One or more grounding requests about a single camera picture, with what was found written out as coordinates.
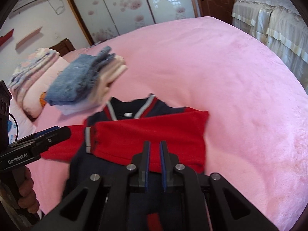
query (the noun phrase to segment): black cable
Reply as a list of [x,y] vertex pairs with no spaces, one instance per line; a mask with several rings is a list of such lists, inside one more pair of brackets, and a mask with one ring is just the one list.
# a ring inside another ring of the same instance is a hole
[[9,115],[10,115],[10,116],[13,118],[13,120],[15,121],[16,129],[17,129],[17,134],[16,134],[15,141],[17,141],[18,133],[19,133],[18,124],[17,124],[17,121],[16,121],[15,117],[14,117],[11,113],[9,113]]

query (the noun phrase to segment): folded blanket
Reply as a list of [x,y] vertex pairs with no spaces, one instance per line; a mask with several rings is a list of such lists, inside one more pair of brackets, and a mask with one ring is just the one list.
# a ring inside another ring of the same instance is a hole
[[81,102],[95,85],[100,70],[109,64],[115,54],[105,47],[98,56],[80,55],[56,78],[46,93],[50,105],[72,105]]
[[22,106],[27,90],[58,58],[59,53],[55,50],[39,48],[15,69],[8,88],[19,106]]

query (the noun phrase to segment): striped collar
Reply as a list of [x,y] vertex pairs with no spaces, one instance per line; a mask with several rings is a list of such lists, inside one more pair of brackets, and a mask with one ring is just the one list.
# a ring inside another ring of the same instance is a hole
[[[139,119],[145,117],[154,107],[155,103],[158,101],[155,95],[151,94],[145,104],[138,110],[135,114],[134,119]],[[117,121],[117,117],[113,106],[110,101],[107,102],[106,107],[104,108],[104,112],[108,119],[112,121]]]

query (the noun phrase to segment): wooden headboard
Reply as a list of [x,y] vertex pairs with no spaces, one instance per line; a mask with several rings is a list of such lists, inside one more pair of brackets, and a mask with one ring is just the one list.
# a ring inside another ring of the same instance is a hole
[[59,42],[58,44],[50,47],[50,49],[53,49],[60,53],[60,56],[64,56],[68,52],[71,52],[73,50],[76,50],[70,40],[67,38]]

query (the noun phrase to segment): pillow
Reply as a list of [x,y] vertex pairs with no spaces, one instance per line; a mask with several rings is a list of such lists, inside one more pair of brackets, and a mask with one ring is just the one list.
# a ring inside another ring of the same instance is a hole
[[76,60],[80,54],[85,54],[87,51],[88,51],[88,49],[86,49],[86,48],[73,50],[73,51],[67,53],[66,55],[64,55],[63,58],[68,62],[72,62],[72,61]]
[[[18,139],[24,138],[35,132],[36,127],[32,124],[30,119],[25,115],[24,111],[18,106],[13,98],[10,101],[10,113],[15,117],[19,129]],[[9,142],[12,143],[16,138],[16,124],[10,116],[8,121]]]
[[46,91],[57,76],[69,65],[64,58],[59,59],[29,88],[24,100],[23,110],[31,119],[36,119],[43,110]]

